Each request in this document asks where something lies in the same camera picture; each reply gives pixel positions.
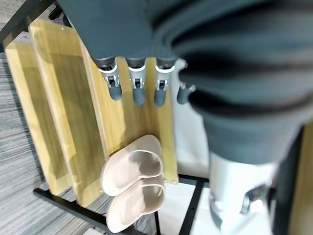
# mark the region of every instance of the slipper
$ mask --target slipper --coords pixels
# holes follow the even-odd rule
[[[111,201],[106,214],[109,230],[118,233],[141,216],[156,212],[164,202],[164,193],[164,179],[161,175],[138,180]]]
[[[116,196],[136,181],[162,173],[160,141],[153,135],[146,135],[110,157],[101,173],[102,189],[107,195]]]

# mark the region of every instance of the wooden board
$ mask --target wooden board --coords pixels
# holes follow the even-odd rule
[[[154,104],[155,63],[153,58],[149,58],[147,63],[146,100],[142,106],[137,106],[133,102],[133,89],[126,61],[118,58],[123,97],[119,101],[114,101],[110,98],[109,89],[100,71],[91,60],[83,43],[81,45],[95,112],[101,123],[101,132],[103,132],[103,139],[109,153],[116,152],[146,134],[155,135],[162,145],[165,179],[169,183],[177,183],[170,90],[167,92],[165,104],[160,108],[157,107]]]
[[[69,188],[71,181],[33,46],[11,43],[5,54],[43,173],[51,193],[57,195]]]
[[[303,133],[289,234],[313,234],[313,123]]]
[[[76,200],[86,207],[100,195],[100,174],[106,152],[92,104],[80,39],[72,28],[42,20],[34,21],[29,32]]]

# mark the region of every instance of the white wall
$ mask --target white wall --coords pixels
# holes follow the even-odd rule
[[[177,60],[171,81],[172,115],[178,171],[181,174],[208,178],[208,146],[202,117],[189,103],[177,103],[179,90],[178,72],[185,67]]]
[[[158,211],[162,235],[178,235],[195,186],[166,184],[165,202]],[[210,215],[209,188],[203,188],[190,235],[221,235]],[[271,235],[268,212],[264,208],[238,235]]]

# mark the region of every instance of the wooden shelf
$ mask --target wooden shelf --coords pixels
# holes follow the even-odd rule
[[[100,195],[105,163],[85,72],[80,39],[69,27],[35,20],[29,27],[43,85],[77,202]]]
[[[46,181],[52,194],[71,186],[32,45],[11,43],[5,54]]]
[[[110,154],[146,134],[161,141],[164,177],[178,182],[170,91],[154,104],[155,64],[147,63],[146,101],[137,106],[128,67],[118,58],[123,98],[114,101],[76,32],[35,20],[32,45],[11,44],[6,53],[50,190],[72,185],[88,206],[100,195],[101,171]]]

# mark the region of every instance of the gray carpet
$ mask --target gray carpet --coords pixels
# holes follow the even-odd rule
[[[0,0],[0,29],[23,2]],[[40,18],[48,20],[51,9],[53,7]],[[30,42],[30,37],[23,32],[15,41]],[[45,179],[7,60],[4,53],[0,53],[0,235],[81,235],[93,227],[34,196],[32,190],[37,187],[46,189]],[[71,189],[63,197],[75,199]],[[105,213],[109,202],[110,198],[102,195],[89,208]],[[156,233],[153,215],[142,217],[135,226],[147,234]]]

